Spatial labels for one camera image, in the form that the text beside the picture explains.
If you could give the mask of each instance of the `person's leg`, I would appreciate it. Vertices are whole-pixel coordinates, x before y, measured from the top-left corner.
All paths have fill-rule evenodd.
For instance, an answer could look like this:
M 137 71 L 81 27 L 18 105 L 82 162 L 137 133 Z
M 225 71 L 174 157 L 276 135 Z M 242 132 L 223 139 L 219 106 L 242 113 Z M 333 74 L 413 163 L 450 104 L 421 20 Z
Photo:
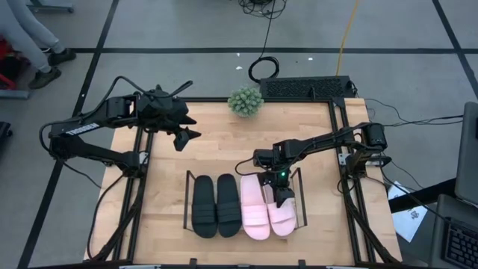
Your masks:
M 48 59 L 51 65 L 58 65 L 76 58 L 74 51 L 66 49 L 59 39 L 35 18 L 24 1 L 7 0 L 7 2 L 13 11 L 13 15 L 25 31 L 45 46 L 52 48 L 53 53 L 50 54 Z
M 7 3 L 10 5 L 10 9 L 16 17 L 16 20 L 18 20 L 23 29 L 25 29 L 31 37 L 40 41 L 43 45 L 52 48 L 56 53 L 65 50 L 65 47 L 60 43 L 59 39 L 35 18 L 26 6 L 25 1 L 7 0 Z
M 30 88 L 45 87 L 60 76 L 61 72 L 50 67 L 46 56 L 20 26 L 6 0 L 0 0 L 0 35 L 3 35 L 16 50 L 21 51 L 31 65 L 39 70 L 35 79 L 28 85 Z

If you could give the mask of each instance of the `pink slide sandal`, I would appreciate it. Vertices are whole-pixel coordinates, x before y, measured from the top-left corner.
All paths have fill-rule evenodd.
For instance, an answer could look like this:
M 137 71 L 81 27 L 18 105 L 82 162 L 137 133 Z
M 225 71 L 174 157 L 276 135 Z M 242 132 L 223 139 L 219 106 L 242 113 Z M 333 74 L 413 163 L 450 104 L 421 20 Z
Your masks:
M 267 210 L 269 211 L 270 225 L 278 236 L 291 234 L 296 228 L 296 209 L 294 200 L 289 198 L 284 201 L 280 208 L 274 202 L 273 190 L 269 185 L 264 187 Z
M 244 231 L 250 238 L 269 238 L 267 205 L 262 198 L 261 185 L 256 175 L 243 176 L 240 179 L 240 210 Z

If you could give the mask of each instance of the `wooden table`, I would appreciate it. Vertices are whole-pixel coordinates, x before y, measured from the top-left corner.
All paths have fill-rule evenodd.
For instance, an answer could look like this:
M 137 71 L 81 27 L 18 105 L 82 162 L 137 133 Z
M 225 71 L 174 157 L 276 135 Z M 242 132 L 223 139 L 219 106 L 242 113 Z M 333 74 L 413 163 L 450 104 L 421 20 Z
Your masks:
M 368 121 L 363 99 L 346 99 L 346 104 L 350 126 Z M 266 241 L 254 241 L 241 230 L 232 238 L 217 234 L 204 239 L 182 226 L 187 170 L 195 176 L 209 175 L 214 181 L 223 173 L 232 173 L 239 183 L 234 167 L 252 157 L 254 149 L 271 149 L 277 141 L 331 132 L 327 104 L 266 103 L 252 119 L 236 117 L 226 103 L 187 105 L 189 115 L 198 122 L 192 129 L 202 136 L 190 141 L 183 152 L 176 152 L 173 136 L 156 134 L 134 263 L 187 264 L 190 258 L 197 258 L 199 264 L 215 265 L 297 265 L 299 259 L 305 259 L 307 265 L 353 265 L 344 200 L 336 189 L 339 173 L 335 150 L 310 155 L 293 166 L 292 170 L 302 170 L 308 225 L 287 238 L 271 232 Z M 120 152 L 131 150 L 135 133 L 135 129 L 117 129 L 111 148 Z M 248 164 L 241 169 L 249 172 L 257 168 Z M 382 180 L 378 168 L 369 167 L 367 172 Z M 102 189 L 119 174 L 117 168 L 107 168 Z M 93 253 L 99 251 L 117 227 L 125 183 L 124 179 L 112 189 L 99 208 L 91 244 Z M 369 179 L 362 179 L 361 183 L 371 229 L 390 253 L 401 259 L 385 189 Z M 363 234 L 358 226 L 357 230 L 361 257 L 366 260 Z M 122 257 L 126 248 L 122 248 Z

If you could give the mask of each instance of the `white paper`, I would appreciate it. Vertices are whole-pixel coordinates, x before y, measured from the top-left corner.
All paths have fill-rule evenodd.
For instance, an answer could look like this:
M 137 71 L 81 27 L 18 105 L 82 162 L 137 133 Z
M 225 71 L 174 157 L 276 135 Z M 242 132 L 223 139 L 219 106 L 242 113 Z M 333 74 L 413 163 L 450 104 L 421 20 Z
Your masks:
M 405 193 L 399 190 L 395 186 L 391 186 L 388 190 L 388 199 L 391 200 L 395 197 L 400 197 Z M 392 217 L 394 219 L 395 232 L 402 236 L 409 243 L 412 242 L 415 233 L 418 230 L 423 218 L 426 214 L 426 208 L 423 206 L 417 206 L 405 210 L 402 212 L 393 213 Z

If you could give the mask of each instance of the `small potted plant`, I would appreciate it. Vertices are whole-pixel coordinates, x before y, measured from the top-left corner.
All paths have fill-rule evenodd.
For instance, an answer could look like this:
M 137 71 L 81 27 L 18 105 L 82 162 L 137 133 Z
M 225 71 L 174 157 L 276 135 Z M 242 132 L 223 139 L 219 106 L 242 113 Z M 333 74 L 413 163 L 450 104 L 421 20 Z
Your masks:
M 257 114 L 264 103 L 259 89 L 254 87 L 242 87 L 232 92 L 227 100 L 229 107 L 239 117 L 251 117 Z

